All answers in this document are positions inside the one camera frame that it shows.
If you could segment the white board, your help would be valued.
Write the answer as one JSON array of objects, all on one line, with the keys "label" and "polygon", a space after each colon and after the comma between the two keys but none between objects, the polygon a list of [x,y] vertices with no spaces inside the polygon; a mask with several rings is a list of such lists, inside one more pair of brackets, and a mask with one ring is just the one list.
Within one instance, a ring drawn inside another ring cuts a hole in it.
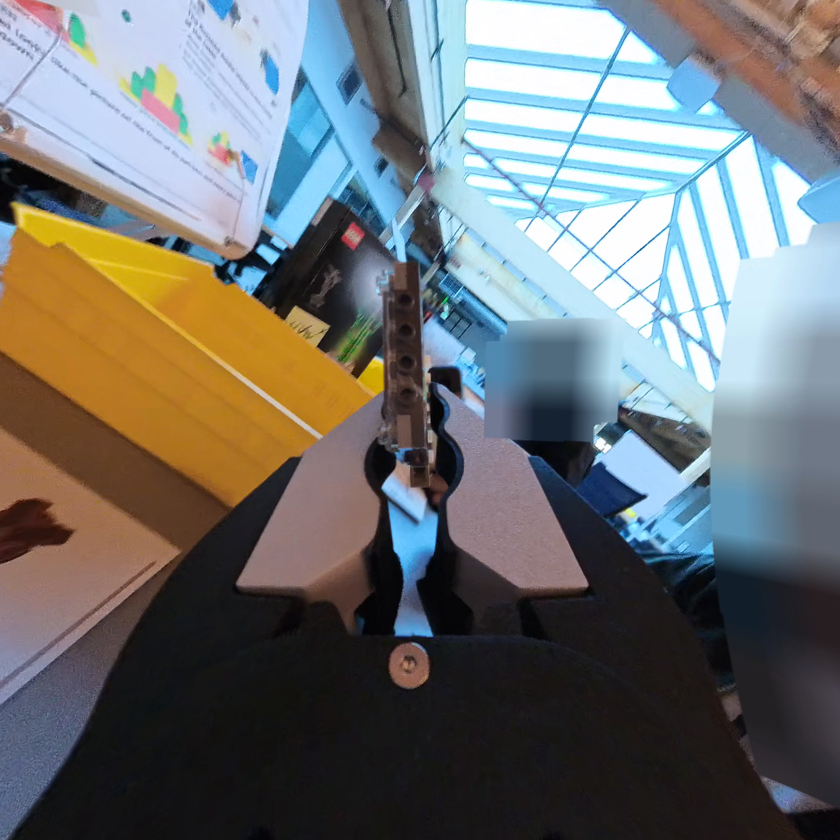
[{"label": "white board", "polygon": [[645,494],[647,501],[661,499],[665,504],[688,487],[680,471],[632,430],[602,453],[600,462],[615,478]]}]

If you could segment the grey desk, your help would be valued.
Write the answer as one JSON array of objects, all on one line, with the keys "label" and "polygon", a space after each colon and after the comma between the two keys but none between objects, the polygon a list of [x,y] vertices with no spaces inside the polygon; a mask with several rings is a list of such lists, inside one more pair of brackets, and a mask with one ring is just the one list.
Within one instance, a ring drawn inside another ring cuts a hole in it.
[{"label": "grey desk", "polygon": [[235,581],[287,488],[219,502],[2,356],[2,430],[178,550],[2,706],[2,838],[447,838],[384,642]]}]

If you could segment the skylight window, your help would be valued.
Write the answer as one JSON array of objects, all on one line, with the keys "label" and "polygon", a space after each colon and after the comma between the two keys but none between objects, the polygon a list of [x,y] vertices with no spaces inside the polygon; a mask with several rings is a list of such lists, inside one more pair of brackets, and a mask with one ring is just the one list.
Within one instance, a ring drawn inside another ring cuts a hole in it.
[{"label": "skylight window", "polygon": [[464,181],[708,392],[740,263],[808,185],[595,2],[465,5]]}]

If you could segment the colourful instruction sheet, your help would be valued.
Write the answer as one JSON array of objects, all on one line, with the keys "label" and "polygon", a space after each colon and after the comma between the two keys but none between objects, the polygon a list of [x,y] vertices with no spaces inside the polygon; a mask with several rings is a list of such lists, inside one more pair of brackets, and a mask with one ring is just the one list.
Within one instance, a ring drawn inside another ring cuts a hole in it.
[{"label": "colourful instruction sheet", "polygon": [[306,1],[1,2],[2,137],[255,246]]}]

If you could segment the open instruction booklet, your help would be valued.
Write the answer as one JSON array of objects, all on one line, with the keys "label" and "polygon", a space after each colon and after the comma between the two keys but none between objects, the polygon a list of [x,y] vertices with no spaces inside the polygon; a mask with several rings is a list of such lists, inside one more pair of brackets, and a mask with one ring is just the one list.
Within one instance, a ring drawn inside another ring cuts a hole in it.
[{"label": "open instruction booklet", "polygon": [[1,531],[1,701],[179,553],[4,430]]}]

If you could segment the dark blue fabric chair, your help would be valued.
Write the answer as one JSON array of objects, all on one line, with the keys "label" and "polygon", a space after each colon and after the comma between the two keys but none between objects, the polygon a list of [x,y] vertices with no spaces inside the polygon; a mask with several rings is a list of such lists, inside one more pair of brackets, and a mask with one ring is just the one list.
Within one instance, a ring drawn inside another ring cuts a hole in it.
[{"label": "dark blue fabric chair", "polygon": [[645,501],[648,494],[640,492],[614,476],[603,463],[595,463],[576,487],[583,498],[603,519],[613,519],[623,511]]}]

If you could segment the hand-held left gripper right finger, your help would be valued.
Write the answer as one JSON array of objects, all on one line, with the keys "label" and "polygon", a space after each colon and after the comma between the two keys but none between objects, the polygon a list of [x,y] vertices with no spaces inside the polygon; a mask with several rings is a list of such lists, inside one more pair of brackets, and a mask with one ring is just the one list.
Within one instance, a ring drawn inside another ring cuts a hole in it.
[{"label": "hand-held left gripper right finger", "polygon": [[583,595],[588,580],[530,456],[486,437],[457,395],[433,384],[436,473],[446,484],[427,564],[430,621],[479,621],[487,609]]}]

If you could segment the black panel with green print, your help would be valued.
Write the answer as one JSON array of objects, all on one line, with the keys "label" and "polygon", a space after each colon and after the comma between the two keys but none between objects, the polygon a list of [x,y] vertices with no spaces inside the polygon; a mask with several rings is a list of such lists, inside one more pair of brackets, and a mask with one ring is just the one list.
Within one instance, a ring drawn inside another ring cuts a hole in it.
[{"label": "black panel with green print", "polygon": [[378,283],[393,265],[392,252],[353,210],[328,202],[284,259],[270,306],[358,379],[382,348]]}]

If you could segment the grey studded toy brick plate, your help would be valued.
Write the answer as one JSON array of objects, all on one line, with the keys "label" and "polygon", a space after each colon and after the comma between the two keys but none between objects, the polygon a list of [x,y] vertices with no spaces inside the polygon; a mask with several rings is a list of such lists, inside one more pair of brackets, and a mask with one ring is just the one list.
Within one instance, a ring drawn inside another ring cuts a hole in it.
[{"label": "grey studded toy brick plate", "polygon": [[429,487],[432,433],[423,346],[423,302],[416,264],[394,263],[377,282],[382,305],[384,387],[379,444],[407,467],[408,485]]}]

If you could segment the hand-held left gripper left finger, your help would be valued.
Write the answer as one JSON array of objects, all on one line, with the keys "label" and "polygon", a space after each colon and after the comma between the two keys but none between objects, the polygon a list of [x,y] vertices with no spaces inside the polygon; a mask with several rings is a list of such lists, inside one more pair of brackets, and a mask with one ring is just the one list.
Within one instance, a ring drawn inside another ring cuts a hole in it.
[{"label": "hand-held left gripper left finger", "polygon": [[369,599],[373,621],[397,612],[397,558],[387,506],[365,472],[382,423],[379,394],[310,446],[236,585],[305,605],[332,604],[344,621]]}]

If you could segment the large yellow plastic bin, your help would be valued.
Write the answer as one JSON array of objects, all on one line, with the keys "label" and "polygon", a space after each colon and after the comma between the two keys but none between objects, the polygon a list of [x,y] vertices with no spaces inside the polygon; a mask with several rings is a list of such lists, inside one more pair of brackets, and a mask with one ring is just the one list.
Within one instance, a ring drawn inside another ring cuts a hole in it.
[{"label": "large yellow plastic bin", "polygon": [[2,353],[228,507],[372,399],[210,265],[13,208]]}]

